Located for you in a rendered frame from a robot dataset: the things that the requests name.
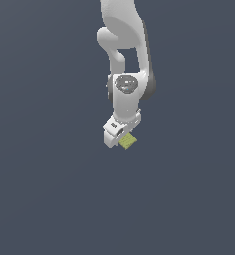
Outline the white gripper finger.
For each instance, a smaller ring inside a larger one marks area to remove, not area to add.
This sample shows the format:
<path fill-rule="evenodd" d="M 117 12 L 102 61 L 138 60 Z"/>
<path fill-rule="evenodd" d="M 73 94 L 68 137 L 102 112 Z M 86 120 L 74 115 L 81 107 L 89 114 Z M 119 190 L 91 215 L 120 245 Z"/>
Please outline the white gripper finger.
<path fill-rule="evenodd" d="M 106 130 L 104 131 L 104 144 L 108 148 L 113 148 L 114 146 L 117 146 L 119 141 L 124 137 L 124 134 L 121 134 L 118 137 L 111 136 Z"/>

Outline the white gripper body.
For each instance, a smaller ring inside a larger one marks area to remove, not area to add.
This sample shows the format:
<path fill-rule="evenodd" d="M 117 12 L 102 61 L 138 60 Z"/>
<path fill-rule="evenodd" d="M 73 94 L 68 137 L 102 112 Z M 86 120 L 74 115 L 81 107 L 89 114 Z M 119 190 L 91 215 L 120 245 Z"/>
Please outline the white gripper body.
<path fill-rule="evenodd" d="M 103 125 L 103 129 L 110 137 L 117 138 L 123 133 L 132 131 L 141 121 L 141 113 L 137 112 L 135 118 L 129 122 L 122 122 L 111 116 Z"/>

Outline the small yellow-green block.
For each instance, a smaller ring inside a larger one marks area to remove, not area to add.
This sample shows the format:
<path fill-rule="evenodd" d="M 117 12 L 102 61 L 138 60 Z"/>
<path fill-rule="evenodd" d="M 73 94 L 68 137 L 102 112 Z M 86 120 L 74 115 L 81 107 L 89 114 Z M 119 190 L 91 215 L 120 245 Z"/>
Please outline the small yellow-green block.
<path fill-rule="evenodd" d="M 118 143 L 125 149 L 128 150 L 133 144 L 137 142 L 137 139 L 128 133 Z"/>

